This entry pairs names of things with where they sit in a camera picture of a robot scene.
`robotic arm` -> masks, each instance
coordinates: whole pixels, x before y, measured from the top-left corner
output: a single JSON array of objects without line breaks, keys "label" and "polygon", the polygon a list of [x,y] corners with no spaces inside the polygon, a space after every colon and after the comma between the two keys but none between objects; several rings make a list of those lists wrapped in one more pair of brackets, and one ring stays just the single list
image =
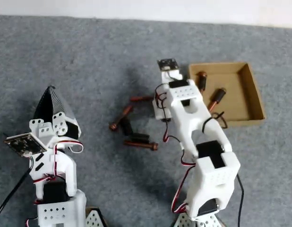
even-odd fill
[{"label": "robotic arm", "polygon": [[[157,87],[153,101],[155,117],[174,119],[181,146],[195,163],[185,211],[190,220],[205,223],[226,208],[240,163],[218,121],[211,117],[194,81],[183,79],[174,59],[160,60],[158,64],[162,84]],[[158,105],[161,95],[165,95],[162,106]],[[212,141],[195,145],[191,138],[194,130],[202,131]]]},{"label": "robotic arm", "polygon": [[83,144],[78,141],[81,129],[55,87],[46,89],[29,128],[30,133],[8,137],[5,142],[19,155],[31,158],[30,176],[36,186],[39,226],[62,223],[67,227],[85,227],[86,197],[77,189],[76,163],[65,154],[66,149],[83,151]]}]

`white wall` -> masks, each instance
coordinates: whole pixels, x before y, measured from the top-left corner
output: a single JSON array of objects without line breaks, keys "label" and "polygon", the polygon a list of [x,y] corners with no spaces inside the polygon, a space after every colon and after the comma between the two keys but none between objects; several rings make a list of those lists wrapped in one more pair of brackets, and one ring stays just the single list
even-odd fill
[{"label": "white wall", "polygon": [[0,0],[0,14],[292,27],[292,0]]}]

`gray carpet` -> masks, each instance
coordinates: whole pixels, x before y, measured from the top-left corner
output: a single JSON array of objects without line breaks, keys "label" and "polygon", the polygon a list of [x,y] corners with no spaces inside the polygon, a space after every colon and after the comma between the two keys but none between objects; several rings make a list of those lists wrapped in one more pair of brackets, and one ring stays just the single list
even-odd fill
[{"label": "gray carpet", "polygon": [[[185,172],[177,142],[161,142],[164,124],[150,105],[140,105],[130,118],[135,131],[160,142],[157,152],[125,147],[124,136],[108,129],[130,96],[153,93],[160,83],[156,60],[169,57],[184,74],[190,62],[250,62],[267,119],[226,130],[245,187],[241,226],[292,227],[292,30],[281,28],[0,17],[0,204],[28,167],[3,144],[2,133],[28,132],[41,95],[55,85],[82,129],[85,151],[69,155],[87,204],[99,206],[111,227],[169,227],[176,218],[172,197]],[[34,199],[26,179],[0,227],[24,226],[36,215]],[[219,214],[229,227],[237,225],[239,201],[236,182]]]}]

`cardboard tray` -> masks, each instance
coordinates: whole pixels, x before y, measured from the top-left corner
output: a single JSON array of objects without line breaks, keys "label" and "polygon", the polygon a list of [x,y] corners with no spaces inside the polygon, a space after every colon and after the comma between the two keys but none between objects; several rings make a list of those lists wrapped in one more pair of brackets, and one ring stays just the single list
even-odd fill
[{"label": "cardboard tray", "polygon": [[200,63],[189,65],[189,78],[198,85],[198,72],[207,73],[206,90],[203,99],[208,106],[219,88],[227,93],[213,112],[224,111],[228,126],[247,126],[260,124],[265,118],[261,97],[248,63]]}]

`screw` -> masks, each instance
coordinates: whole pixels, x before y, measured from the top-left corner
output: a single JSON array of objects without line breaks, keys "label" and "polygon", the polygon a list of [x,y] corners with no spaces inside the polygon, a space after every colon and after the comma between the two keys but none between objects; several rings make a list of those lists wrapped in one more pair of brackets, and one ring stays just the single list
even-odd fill
[{"label": "screw", "polygon": [[130,100],[131,102],[139,102],[139,101],[151,101],[153,100],[153,96],[135,96],[131,97]]},{"label": "screw", "polygon": [[221,101],[221,99],[223,98],[223,96],[225,94],[226,94],[225,88],[218,89],[218,91],[216,92],[216,94],[214,95],[214,97],[212,99],[212,102],[208,106],[209,112],[211,112],[213,110],[213,108],[215,107],[216,104],[219,104],[219,102]]},{"label": "screw", "polygon": [[124,145],[127,146],[133,146],[133,147],[140,147],[140,148],[149,148],[151,150],[157,150],[157,147],[159,146],[158,143],[136,143],[131,142],[129,140],[124,140]]},{"label": "screw", "polygon": [[120,120],[121,120],[123,117],[127,116],[127,115],[130,113],[130,111],[132,111],[132,108],[133,108],[132,105],[128,105],[128,106],[126,106],[126,108],[123,110],[121,116],[119,116],[119,117],[115,120],[114,123],[110,124],[110,125],[109,125],[109,128],[110,128],[112,131],[117,130],[117,128],[118,128],[118,124],[119,124]]},{"label": "screw", "polygon": [[197,75],[199,76],[198,89],[200,93],[203,94],[206,89],[207,73],[204,71],[200,71],[197,73]]}]

